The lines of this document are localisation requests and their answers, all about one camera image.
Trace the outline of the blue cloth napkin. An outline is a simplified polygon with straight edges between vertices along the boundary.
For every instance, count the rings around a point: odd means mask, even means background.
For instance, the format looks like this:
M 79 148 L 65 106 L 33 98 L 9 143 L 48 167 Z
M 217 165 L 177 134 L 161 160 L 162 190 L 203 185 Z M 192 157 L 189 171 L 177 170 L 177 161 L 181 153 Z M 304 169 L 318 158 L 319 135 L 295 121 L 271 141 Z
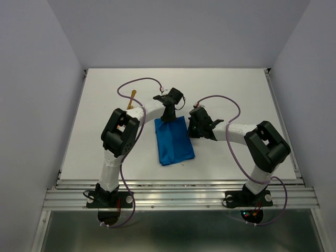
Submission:
M 162 166 L 181 163 L 195 158 L 192 143 L 187 136 L 185 117 L 178 117 L 172 122 L 155 119 L 155 134 L 159 163 Z

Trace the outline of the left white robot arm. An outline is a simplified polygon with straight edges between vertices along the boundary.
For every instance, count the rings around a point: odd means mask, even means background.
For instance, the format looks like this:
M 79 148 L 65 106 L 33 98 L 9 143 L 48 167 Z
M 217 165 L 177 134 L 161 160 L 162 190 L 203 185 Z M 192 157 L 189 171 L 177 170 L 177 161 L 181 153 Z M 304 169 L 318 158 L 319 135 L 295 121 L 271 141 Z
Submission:
M 144 125 L 155 119 L 161 119 L 163 122 L 177 120 L 175 106 L 181 100 L 185 101 L 184 95 L 172 88 L 168 94 L 157 95 L 152 101 L 137 108 L 117 108 L 113 111 L 101 135 L 104 162 L 94 190 L 94 199 L 106 207 L 116 203 L 120 167 L 140 137 Z

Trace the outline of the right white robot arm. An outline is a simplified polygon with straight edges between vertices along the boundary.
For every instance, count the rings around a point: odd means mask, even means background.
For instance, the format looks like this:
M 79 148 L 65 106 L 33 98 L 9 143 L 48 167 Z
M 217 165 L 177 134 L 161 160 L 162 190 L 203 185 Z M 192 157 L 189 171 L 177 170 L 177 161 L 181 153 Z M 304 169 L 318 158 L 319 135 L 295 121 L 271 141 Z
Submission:
M 213 121 L 203 107 L 195 107 L 189 115 L 190 138 L 225 141 L 231 153 L 231 143 L 247 146 L 255 166 L 251 175 L 238 166 L 248 178 L 241 197 L 248 205 L 259 201 L 260 193 L 269 184 L 274 171 L 291 153 L 289 144 L 269 121 L 250 125 L 232 124 L 220 119 Z

